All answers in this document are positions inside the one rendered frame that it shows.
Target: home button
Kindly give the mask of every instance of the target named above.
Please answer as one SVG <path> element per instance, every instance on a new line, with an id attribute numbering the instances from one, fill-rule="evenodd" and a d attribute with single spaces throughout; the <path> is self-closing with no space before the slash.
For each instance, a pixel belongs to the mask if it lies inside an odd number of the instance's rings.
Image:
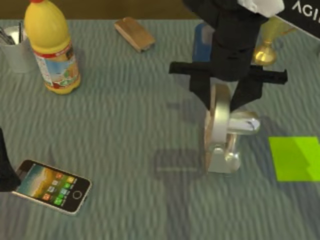
<path id="1" fill-rule="evenodd" d="M 80 191 L 74 191 L 74 193 L 72 194 L 74 199 L 80 199 L 82 197 L 82 192 Z"/>

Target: gold cup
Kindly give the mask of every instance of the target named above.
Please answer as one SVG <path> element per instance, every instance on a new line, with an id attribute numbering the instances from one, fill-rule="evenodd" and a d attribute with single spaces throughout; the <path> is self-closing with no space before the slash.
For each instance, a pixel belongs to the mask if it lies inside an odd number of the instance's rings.
<path id="1" fill-rule="evenodd" d="M 271 17 L 261 26 L 262 44 L 255 48 L 253 61 L 260 66 L 269 66 L 276 62 L 277 54 L 273 49 L 274 40 L 296 30 L 291 25 L 277 17 Z"/>

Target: yellow bottle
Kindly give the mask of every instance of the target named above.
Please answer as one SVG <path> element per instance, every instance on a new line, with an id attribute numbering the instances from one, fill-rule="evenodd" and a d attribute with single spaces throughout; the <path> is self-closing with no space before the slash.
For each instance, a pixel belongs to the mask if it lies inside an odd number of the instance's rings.
<path id="1" fill-rule="evenodd" d="M 48 0 L 30 0 L 24 29 L 45 86 L 57 94 L 71 93 L 81 76 L 63 13 Z"/>

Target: app icon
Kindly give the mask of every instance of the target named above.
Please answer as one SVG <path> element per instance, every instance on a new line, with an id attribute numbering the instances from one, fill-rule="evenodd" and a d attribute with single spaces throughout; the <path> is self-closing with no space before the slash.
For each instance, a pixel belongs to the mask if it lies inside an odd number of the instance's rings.
<path id="1" fill-rule="evenodd" d="M 75 178 L 70 176 L 68 177 L 68 179 L 66 180 L 68 183 L 72 184 L 74 182 Z"/>
<path id="2" fill-rule="evenodd" d="M 60 205 L 62 204 L 62 199 L 59 198 L 59 197 L 57 197 L 57 198 L 54 200 L 54 204 L 60 206 Z"/>
<path id="3" fill-rule="evenodd" d="M 55 191 L 55 189 L 56 189 L 56 188 L 55 188 L 54 186 L 50 186 L 47 191 L 48 191 L 49 193 L 53 193 L 53 192 Z"/>
<path id="4" fill-rule="evenodd" d="M 42 199 L 48 201 L 50 199 L 50 194 L 46 193 L 45 195 L 43 195 Z"/>
<path id="5" fill-rule="evenodd" d="M 70 183 L 66 182 L 63 187 L 64 187 L 65 189 L 70 188 Z"/>
<path id="6" fill-rule="evenodd" d="M 67 189 L 64 189 L 64 188 L 62 188 L 61 191 L 60 191 L 60 193 L 63 194 L 63 195 L 66 195 L 67 192 L 68 192 Z"/>
<path id="7" fill-rule="evenodd" d="M 61 179 L 62 178 L 62 173 L 58 172 L 56 175 L 55 175 L 55 178 L 56 179 Z"/>

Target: bottle label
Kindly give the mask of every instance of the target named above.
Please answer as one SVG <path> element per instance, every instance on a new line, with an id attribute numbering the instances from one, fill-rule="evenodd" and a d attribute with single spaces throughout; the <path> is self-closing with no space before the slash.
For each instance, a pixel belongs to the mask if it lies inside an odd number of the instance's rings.
<path id="1" fill-rule="evenodd" d="M 34 54 L 46 85 L 64 89 L 80 77 L 71 42 L 64 50 L 54 54 Z"/>

